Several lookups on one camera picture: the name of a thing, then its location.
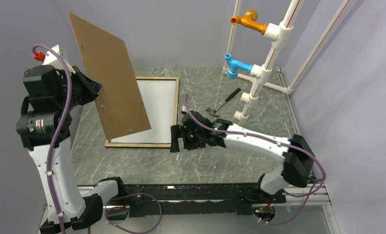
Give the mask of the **brown backing board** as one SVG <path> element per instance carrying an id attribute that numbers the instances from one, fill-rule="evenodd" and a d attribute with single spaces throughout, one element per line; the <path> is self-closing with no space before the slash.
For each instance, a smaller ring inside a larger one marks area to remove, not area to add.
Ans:
<path id="1" fill-rule="evenodd" d="M 102 85 L 95 100 L 105 137 L 151 129 L 125 42 L 69 13 L 86 75 Z"/>

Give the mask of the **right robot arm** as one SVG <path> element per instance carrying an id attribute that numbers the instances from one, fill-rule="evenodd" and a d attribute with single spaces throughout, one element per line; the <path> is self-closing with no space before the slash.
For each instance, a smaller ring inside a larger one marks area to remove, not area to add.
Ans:
<path id="1" fill-rule="evenodd" d="M 271 158 L 278 167 L 263 174 L 255 188 L 255 197 L 267 202 L 278 191 L 291 185 L 305 188 L 309 183 L 314 155 L 300 135 L 291 138 L 269 136 L 245 129 L 231 121 L 218 118 L 210 121 L 196 111 L 184 114 L 181 124 L 172 125 L 170 152 L 180 151 L 179 139 L 186 150 L 205 146 L 236 148 Z"/>

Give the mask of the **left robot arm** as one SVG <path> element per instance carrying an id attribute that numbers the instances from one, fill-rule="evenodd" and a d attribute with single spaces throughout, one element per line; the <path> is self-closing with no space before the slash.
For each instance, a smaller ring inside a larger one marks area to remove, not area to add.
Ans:
<path id="1" fill-rule="evenodd" d="M 123 181 L 115 176 L 102 179 L 81 194 L 71 161 L 72 118 L 70 111 L 94 101 L 101 84 L 86 77 L 77 67 L 67 72 L 40 65 L 24 72 L 24 98 L 16 130 L 39 172 L 47 204 L 43 234 L 88 229 L 103 215 L 108 202 L 125 201 Z"/>

